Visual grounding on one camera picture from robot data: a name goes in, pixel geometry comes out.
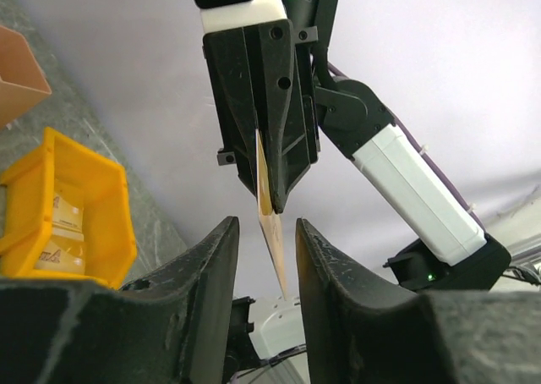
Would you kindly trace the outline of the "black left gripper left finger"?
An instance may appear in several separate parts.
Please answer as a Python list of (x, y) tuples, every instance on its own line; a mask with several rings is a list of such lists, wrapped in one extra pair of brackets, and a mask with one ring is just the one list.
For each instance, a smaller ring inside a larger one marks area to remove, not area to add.
[(90, 280), (1, 282), (4, 383), (218, 383), (239, 220), (119, 290)]

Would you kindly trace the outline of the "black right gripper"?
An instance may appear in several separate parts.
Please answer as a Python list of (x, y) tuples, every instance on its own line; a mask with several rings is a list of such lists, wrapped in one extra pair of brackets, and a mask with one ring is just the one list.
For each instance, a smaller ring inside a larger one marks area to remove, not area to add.
[(285, 19), (203, 37), (223, 143), (218, 164), (234, 164), (256, 195), (257, 126), (278, 213), (320, 151), (314, 81), (326, 70), (318, 54), (329, 45), (337, 0), (282, 3)]

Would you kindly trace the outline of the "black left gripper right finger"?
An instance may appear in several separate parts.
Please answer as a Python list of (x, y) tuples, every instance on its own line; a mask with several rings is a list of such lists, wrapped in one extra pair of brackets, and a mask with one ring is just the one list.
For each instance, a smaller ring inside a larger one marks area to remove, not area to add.
[(539, 382), (538, 293), (413, 293), (302, 218), (296, 255), (312, 382)]

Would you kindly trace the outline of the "yellow bin with boxes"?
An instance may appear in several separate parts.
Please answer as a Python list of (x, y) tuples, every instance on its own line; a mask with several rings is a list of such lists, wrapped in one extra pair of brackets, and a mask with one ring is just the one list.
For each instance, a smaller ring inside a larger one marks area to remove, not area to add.
[(137, 257), (122, 165), (52, 128), (1, 175), (1, 273), (119, 288)]

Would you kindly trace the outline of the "peach plastic file organizer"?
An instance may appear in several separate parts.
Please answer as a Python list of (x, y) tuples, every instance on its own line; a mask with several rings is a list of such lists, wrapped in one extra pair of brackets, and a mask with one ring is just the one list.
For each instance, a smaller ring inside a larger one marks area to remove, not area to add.
[(1, 27), (1, 128), (52, 94), (25, 37)]

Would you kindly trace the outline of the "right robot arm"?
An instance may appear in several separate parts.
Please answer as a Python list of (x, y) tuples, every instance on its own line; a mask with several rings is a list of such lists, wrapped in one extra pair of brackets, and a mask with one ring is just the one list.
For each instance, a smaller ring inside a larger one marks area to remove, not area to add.
[(223, 147), (255, 196), (276, 275), (280, 214), (318, 159), (320, 137), (376, 188), (416, 233), (386, 266), (413, 292), (488, 290), (511, 262), (364, 83), (335, 70), (328, 48), (338, 0), (194, 0), (204, 29)]

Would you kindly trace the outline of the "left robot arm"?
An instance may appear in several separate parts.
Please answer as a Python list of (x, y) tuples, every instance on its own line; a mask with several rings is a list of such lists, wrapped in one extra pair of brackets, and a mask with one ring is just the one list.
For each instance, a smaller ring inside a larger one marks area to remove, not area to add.
[(119, 290), (1, 281), (4, 383), (228, 383), (303, 355), (313, 383), (537, 383), (540, 297), (496, 293), (488, 238), (447, 266), (421, 241), (391, 283), (298, 219), (296, 299), (235, 299), (239, 222)]

